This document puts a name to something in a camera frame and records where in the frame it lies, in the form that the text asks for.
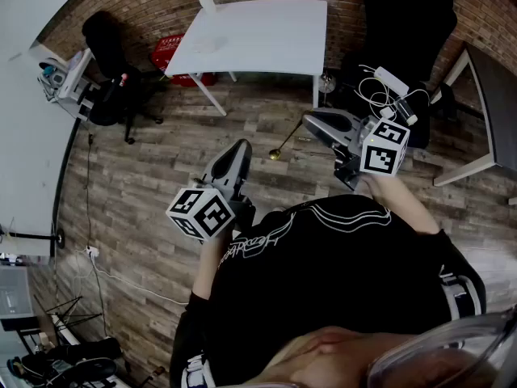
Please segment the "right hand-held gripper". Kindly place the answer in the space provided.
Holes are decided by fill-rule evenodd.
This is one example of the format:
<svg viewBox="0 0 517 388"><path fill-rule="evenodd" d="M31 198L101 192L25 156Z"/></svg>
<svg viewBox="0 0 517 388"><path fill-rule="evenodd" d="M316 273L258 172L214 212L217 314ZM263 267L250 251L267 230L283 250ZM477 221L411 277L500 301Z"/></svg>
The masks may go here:
<svg viewBox="0 0 517 388"><path fill-rule="evenodd" d="M355 190L362 173L395 176L410 138L410 130L386 118L362 121L346 110L316 108L303 125L323 144L334 148L334 176Z"/></svg>

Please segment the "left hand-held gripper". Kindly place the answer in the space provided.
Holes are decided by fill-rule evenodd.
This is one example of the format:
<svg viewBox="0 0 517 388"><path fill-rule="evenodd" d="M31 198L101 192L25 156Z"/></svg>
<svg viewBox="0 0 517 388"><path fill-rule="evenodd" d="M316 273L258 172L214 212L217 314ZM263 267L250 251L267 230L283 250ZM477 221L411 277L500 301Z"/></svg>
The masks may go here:
<svg viewBox="0 0 517 388"><path fill-rule="evenodd" d="M241 190L252 155L247 140L226 146L208 163L201 179L179 190L166 210L168 218L183 234L200 241L208 241L230 225L238 230L250 227L256 209Z"/></svg>

